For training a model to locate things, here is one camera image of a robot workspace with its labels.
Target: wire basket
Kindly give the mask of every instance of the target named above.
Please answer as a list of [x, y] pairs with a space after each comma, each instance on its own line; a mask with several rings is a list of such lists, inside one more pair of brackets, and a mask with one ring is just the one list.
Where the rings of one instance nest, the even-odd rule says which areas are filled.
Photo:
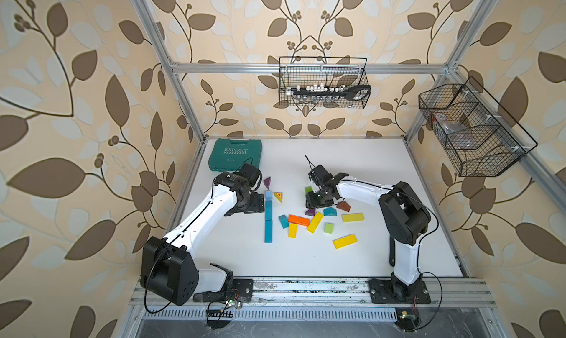
[[[478, 98], [481, 84], [470, 77], [465, 84], [445, 84], [419, 95], [419, 109], [432, 127], [450, 162], [461, 177], [496, 177], [525, 156], [538, 143], [520, 123], [485, 91], [506, 118], [519, 128], [511, 128], [503, 117], [492, 113]], [[513, 134], [521, 133], [528, 143]]]
[[280, 57], [277, 107], [364, 108], [370, 98], [366, 58]]

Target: white platform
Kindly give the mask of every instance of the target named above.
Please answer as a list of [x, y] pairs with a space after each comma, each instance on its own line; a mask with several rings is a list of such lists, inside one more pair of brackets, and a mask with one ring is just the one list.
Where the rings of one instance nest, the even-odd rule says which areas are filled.
[[[192, 187], [184, 216], [204, 199], [210, 183], [219, 173], [208, 168], [215, 140], [210, 140]], [[304, 155], [322, 164], [332, 174], [344, 172], [360, 180], [394, 185], [404, 181], [413, 187], [425, 205], [431, 207], [421, 180], [401, 139], [268, 139], [262, 140], [260, 170], [271, 177], [272, 191], [283, 192], [283, 204], [273, 198], [273, 243], [264, 243], [264, 214], [234, 214], [223, 217], [204, 240], [196, 254], [197, 265], [217, 263], [236, 276], [389, 276], [389, 233], [381, 210], [348, 199], [351, 213], [363, 213], [365, 221], [343, 223], [338, 216], [322, 219], [314, 234], [298, 226], [297, 238], [289, 238], [278, 217], [304, 216], [305, 192], [310, 168]], [[265, 192], [261, 185], [258, 192]], [[324, 224], [334, 224], [332, 234]], [[428, 230], [436, 226], [432, 218]], [[332, 241], [355, 234], [354, 245], [335, 249]], [[428, 236], [421, 246], [421, 271], [437, 276], [462, 277], [442, 228]]]

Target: green toolbox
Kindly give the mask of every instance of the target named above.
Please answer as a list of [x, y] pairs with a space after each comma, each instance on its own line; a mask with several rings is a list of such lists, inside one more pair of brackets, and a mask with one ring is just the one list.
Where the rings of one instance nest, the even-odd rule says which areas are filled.
[[259, 168], [261, 160], [261, 140], [217, 139], [208, 167], [212, 171], [237, 171], [243, 164]]

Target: metal grate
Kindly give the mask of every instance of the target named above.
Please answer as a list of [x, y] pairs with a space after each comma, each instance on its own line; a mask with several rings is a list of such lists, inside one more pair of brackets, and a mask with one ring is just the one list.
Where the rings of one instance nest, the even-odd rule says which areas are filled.
[[[150, 306], [150, 310], [159, 306]], [[206, 307], [173, 307], [157, 314], [145, 312], [145, 319], [166, 320], [204, 320]], [[241, 310], [230, 309], [232, 319], [240, 321], [362, 321], [362, 322], [395, 322], [397, 315], [394, 308], [387, 307], [344, 307], [319, 309], [311, 307], [255, 307], [244, 306]]]

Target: blue block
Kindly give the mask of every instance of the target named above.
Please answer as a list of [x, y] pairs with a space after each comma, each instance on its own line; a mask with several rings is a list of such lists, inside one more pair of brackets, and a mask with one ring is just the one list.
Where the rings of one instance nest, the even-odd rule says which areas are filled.
[[265, 220], [273, 220], [273, 201], [265, 200]]
[[279, 221], [281, 221], [281, 226], [286, 229], [289, 227], [289, 221], [287, 220], [286, 215], [279, 216]]
[[266, 220], [265, 221], [265, 243], [272, 243], [273, 242], [273, 221]]
[[325, 208], [323, 215], [324, 216], [338, 216], [338, 213], [336, 213], [335, 208]]

